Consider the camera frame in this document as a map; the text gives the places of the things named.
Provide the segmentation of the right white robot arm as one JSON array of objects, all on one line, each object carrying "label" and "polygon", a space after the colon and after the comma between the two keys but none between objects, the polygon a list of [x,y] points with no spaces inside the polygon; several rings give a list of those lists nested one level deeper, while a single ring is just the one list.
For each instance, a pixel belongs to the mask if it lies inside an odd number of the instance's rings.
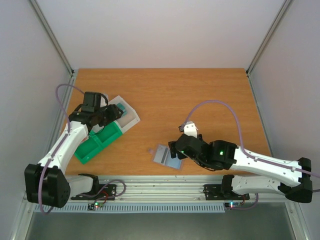
[{"label": "right white robot arm", "polygon": [[313,197],[311,160],[301,157],[288,161],[241,149],[224,140],[206,143],[202,135],[182,134],[168,142],[170,156],[189,158],[209,171],[233,170],[251,173],[249,177],[227,174],[222,178],[221,194],[225,198],[246,194],[279,194],[297,203],[310,203]]}]

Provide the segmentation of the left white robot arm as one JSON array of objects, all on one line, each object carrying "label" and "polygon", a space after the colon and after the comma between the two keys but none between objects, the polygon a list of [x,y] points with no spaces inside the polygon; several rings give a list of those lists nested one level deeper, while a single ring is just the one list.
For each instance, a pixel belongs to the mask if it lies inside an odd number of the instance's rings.
[{"label": "left white robot arm", "polygon": [[92,128],[106,127],[123,114],[123,110],[116,104],[110,104],[104,94],[85,92],[83,102],[68,116],[57,142],[37,164],[29,164],[25,168],[27,200],[40,208],[62,208],[72,197],[96,199],[102,191],[96,175],[80,174],[66,178],[65,172],[78,146]]}]

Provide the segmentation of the blue card holder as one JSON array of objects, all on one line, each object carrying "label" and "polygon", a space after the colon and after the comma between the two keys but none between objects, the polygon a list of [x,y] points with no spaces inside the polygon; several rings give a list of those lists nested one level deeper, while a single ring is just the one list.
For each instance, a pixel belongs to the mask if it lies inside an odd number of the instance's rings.
[{"label": "blue card holder", "polygon": [[168,146],[158,144],[155,148],[149,148],[148,153],[151,154],[152,162],[162,165],[164,167],[180,170],[183,166],[183,160],[177,157],[172,158]]}]

